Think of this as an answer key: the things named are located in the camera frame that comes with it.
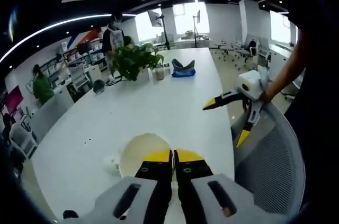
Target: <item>floor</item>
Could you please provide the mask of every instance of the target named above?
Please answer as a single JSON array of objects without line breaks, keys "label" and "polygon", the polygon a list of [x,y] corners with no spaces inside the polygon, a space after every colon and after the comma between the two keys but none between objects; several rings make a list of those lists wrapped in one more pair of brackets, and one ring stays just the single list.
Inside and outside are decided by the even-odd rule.
[{"label": "floor", "polygon": [[[215,61],[216,68],[219,73],[220,81],[222,84],[222,89],[225,92],[228,89],[231,89],[235,85],[235,80],[238,75],[249,71],[249,68],[253,66],[252,61],[249,59],[246,66],[244,64],[244,59],[239,56],[236,52],[229,52],[228,55],[224,55],[221,50],[212,49],[212,57]],[[103,71],[102,78],[105,79],[109,75],[108,70]],[[284,113],[290,101],[286,101],[282,94],[278,94],[273,99],[273,104]],[[242,114],[243,108],[241,102],[233,102],[227,106],[228,114],[231,123],[237,120],[237,118]],[[22,173],[22,185],[26,190],[28,196],[36,204],[36,206],[41,210],[41,212],[50,220],[56,220],[55,215],[50,210],[48,204],[46,203],[35,173],[33,170],[32,162],[28,160],[24,165],[24,170]]]}]

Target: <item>white table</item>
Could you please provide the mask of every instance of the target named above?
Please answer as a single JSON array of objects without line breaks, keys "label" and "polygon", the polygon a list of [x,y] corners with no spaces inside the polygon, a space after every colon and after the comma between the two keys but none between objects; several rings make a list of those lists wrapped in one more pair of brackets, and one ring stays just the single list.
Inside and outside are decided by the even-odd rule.
[{"label": "white table", "polygon": [[234,155],[226,107],[203,111],[221,94],[208,48],[164,51],[165,62],[195,59],[194,77],[140,84],[120,82],[95,96],[85,94],[51,128],[32,157],[46,201],[57,218],[64,210],[83,215],[120,180],[104,170],[104,158],[134,136],[153,132],[175,148],[196,151],[215,174],[234,179]]}]

